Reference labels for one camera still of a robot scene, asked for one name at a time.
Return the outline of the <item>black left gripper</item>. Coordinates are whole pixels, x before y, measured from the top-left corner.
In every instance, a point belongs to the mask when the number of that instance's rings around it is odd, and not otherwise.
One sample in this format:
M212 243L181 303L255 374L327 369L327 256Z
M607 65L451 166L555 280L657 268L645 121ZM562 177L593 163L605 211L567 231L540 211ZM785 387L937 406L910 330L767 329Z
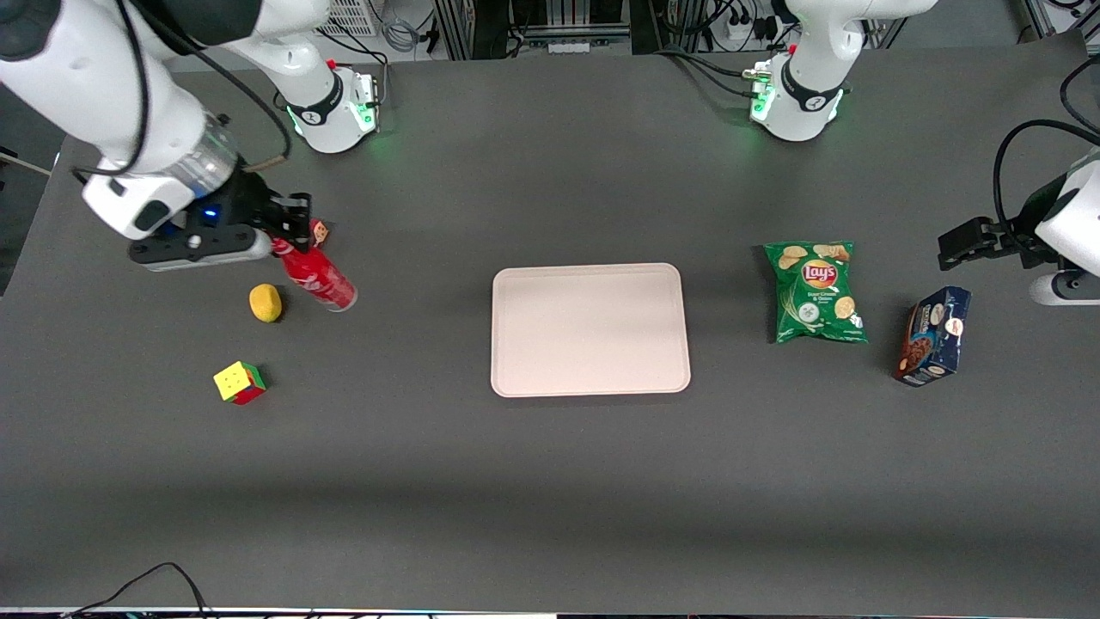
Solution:
M1048 242L1043 242L1037 226L1050 214L1060 198L1065 179L1053 179L1030 194L1018 215L1007 217L1001 180L993 183L996 222L975 217L938 237L938 269L947 272L968 262L998 259L1018 255L1024 269L1041 264L1065 266L1066 259Z

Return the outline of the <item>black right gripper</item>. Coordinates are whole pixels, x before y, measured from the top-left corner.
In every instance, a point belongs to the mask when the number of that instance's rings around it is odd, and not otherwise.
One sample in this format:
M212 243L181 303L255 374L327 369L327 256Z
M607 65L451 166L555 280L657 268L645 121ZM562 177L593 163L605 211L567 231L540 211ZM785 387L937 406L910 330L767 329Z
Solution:
M272 201L275 194L258 173L237 169L222 187L193 200L182 211L182 226L176 236L186 240L208 229L248 224L267 239L270 254L280 255L287 248L310 248L314 244L314 196L290 194Z

